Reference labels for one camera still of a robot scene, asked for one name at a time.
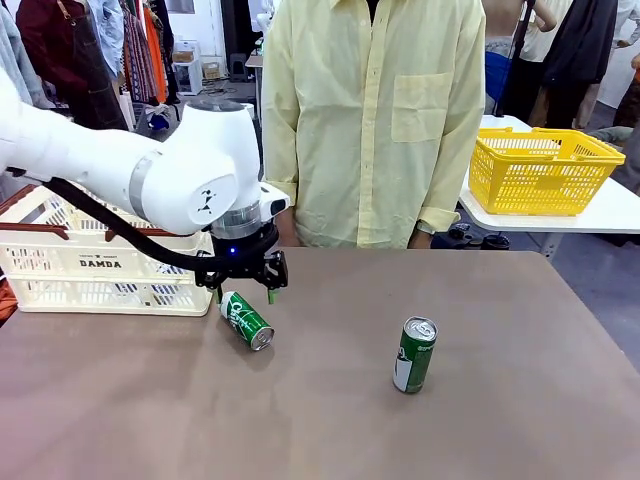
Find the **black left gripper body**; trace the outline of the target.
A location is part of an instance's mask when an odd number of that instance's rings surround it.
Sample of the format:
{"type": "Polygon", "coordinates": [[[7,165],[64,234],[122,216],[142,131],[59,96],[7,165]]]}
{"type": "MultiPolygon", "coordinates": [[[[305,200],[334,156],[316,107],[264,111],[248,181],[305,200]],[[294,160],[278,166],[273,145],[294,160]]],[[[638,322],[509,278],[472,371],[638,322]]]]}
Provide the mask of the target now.
{"type": "Polygon", "coordinates": [[[276,228],[259,228],[255,233],[238,239],[212,237],[214,256],[222,259],[224,266],[207,269],[207,272],[223,274],[224,282],[227,279],[253,279],[260,283],[265,257],[272,253],[269,250],[278,238],[276,228]]]}

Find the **person's right hand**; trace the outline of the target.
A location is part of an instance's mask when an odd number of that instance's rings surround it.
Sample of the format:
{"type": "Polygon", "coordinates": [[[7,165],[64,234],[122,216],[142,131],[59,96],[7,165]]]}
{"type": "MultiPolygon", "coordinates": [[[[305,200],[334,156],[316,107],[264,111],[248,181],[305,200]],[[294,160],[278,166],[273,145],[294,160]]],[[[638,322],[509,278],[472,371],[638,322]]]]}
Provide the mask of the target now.
{"type": "Polygon", "coordinates": [[[294,210],[288,208],[275,217],[275,224],[279,232],[279,245],[283,247],[300,247],[294,210]]]}

